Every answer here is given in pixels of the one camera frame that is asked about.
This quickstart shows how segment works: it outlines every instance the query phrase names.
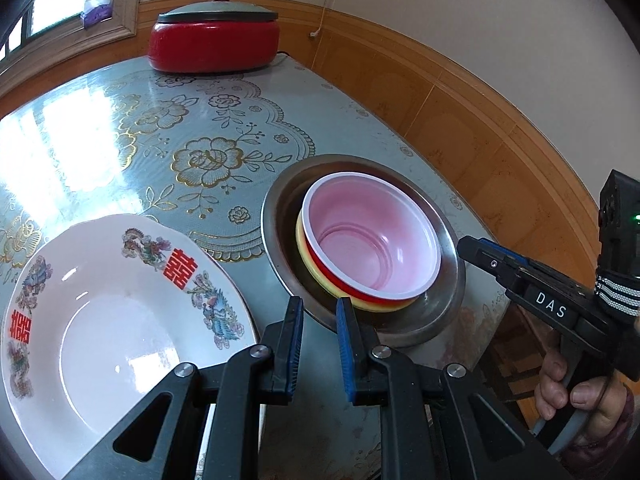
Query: triangular cutout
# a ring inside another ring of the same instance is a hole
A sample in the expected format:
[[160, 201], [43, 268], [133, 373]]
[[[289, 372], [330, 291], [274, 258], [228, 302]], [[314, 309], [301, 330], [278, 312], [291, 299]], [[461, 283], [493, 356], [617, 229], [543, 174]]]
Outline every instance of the triangular cutout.
[[139, 462], [151, 460], [170, 404], [170, 394], [158, 395], [116, 439], [113, 450]]
[[497, 462], [524, 450], [524, 442], [502, 420], [500, 415], [477, 395], [469, 397], [469, 405], [476, 418], [476, 426], [482, 438], [489, 460]]

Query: maroon sleeve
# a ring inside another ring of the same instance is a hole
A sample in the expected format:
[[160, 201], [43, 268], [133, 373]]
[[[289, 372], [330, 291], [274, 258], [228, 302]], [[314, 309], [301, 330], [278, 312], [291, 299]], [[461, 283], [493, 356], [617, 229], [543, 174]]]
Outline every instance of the maroon sleeve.
[[600, 480], [616, 463], [625, 449], [626, 438], [634, 417], [634, 396], [626, 389], [626, 403], [622, 415], [611, 433], [603, 439], [577, 446], [573, 444], [565, 449], [560, 462], [576, 480]]

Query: pink bowl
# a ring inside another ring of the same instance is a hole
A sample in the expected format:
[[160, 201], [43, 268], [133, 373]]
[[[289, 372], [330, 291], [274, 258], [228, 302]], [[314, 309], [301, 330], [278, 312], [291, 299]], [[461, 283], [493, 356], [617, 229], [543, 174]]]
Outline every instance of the pink bowl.
[[405, 193], [364, 173], [332, 173], [306, 192], [302, 225], [313, 253], [356, 290], [400, 301], [427, 290], [440, 270], [440, 245]]

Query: stainless steel bowl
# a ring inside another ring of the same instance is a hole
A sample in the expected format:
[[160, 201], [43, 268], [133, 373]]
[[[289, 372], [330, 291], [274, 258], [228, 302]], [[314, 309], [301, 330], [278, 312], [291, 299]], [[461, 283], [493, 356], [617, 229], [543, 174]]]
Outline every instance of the stainless steel bowl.
[[388, 346], [402, 348], [433, 338], [456, 315], [465, 293], [465, 266], [456, 253], [458, 240], [447, 219], [423, 190], [381, 164], [357, 156], [319, 155], [284, 170], [262, 204], [262, 241], [271, 267], [289, 293], [303, 299], [309, 315], [335, 332], [336, 299], [306, 270], [296, 246], [295, 231], [306, 191], [319, 178], [337, 171], [359, 171], [386, 180], [407, 193], [431, 221], [442, 248], [442, 262], [429, 290], [397, 312], [356, 312], [361, 322], [378, 330], [380, 342]]

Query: hand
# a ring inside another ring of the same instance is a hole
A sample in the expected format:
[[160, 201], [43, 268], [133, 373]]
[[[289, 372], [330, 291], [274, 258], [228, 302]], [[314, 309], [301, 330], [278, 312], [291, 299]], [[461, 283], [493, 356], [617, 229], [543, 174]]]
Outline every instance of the hand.
[[607, 436], [615, 427], [626, 402], [626, 388], [613, 377], [607, 385], [606, 377], [596, 377], [576, 384], [571, 396], [562, 379], [566, 374], [567, 362], [564, 356], [555, 349], [550, 350], [542, 361], [540, 383], [536, 386], [536, 408], [545, 420], [551, 420], [556, 410], [563, 408], [568, 401], [579, 410], [594, 410], [600, 393], [606, 387], [597, 410], [590, 416], [587, 427], [575, 443], [583, 446]]

